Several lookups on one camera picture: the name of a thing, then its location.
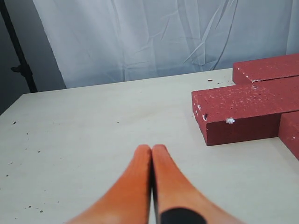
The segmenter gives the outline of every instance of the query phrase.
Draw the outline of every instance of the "black stand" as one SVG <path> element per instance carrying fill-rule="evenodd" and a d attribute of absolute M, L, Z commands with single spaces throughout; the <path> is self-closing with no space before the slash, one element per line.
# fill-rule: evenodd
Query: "black stand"
<path fill-rule="evenodd" d="M 24 53 L 22 51 L 18 36 L 14 30 L 13 23 L 11 22 L 10 16 L 8 14 L 7 7 L 5 5 L 4 0 L 0 0 L 0 12 L 2 14 L 5 26 L 7 28 L 7 31 L 9 33 L 10 39 L 13 43 L 14 50 L 17 53 L 17 56 L 20 61 L 20 65 L 18 67 L 12 67 L 11 70 L 13 72 L 20 73 L 23 77 L 25 77 L 27 85 L 30 89 L 30 92 L 37 92 L 36 84 L 33 79 L 32 71 L 27 64 L 26 58 L 24 56 Z"/>

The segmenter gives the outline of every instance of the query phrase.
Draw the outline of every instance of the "red wooden block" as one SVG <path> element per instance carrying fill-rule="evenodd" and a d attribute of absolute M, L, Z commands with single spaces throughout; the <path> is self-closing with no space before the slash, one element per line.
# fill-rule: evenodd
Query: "red wooden block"
<path fill-rule="evenodd" d="M 252 84 L 258 81 L 299 76 L 299 54 L 263 58 L 233 64 L 233 81 Z"/>
<path fill-rule="evenodd" d="M 206 144 L 278 136 L 280 116 L 299 111 L 299 77 L 192 92 L 193 113 Z"/>
<path fill-rule="evenodd" d="M 281 115 L 279 137 L 299 160 L 299 112 Z"/>

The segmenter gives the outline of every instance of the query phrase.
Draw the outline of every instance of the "white backdrop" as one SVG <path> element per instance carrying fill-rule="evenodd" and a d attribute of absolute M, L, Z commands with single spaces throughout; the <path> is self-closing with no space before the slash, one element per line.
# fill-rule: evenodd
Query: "white backdrop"
<path fill-rule="evenodd" d="M 299 0 L 33 0 L 68 88 L 299 53 Z"/>

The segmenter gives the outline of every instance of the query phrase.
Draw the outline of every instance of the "white table surface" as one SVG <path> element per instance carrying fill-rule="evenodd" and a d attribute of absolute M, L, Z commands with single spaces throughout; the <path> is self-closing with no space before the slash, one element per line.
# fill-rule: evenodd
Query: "white table surface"
<path fill-rule="evenodd" d="M 0 116 L 0 223 L 63 223 L 113 185 L 137 145 L 163 143 L 195 187 L 244 222 L 298 224 L 299 162 L 279 138 L 204 143 L 191 91 L 233 85 L 231 75 L 226 69 L 21 96 Z"/>

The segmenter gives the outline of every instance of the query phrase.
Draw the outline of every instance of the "white speck on brick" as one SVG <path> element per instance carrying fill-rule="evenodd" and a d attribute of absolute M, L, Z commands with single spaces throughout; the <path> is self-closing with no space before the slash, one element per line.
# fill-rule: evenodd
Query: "white speck on brick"
<path fill-rule="evenodd" d="M 226 123 L 233 124 L 235 120 L 233 118 L 227 118 Z"/>

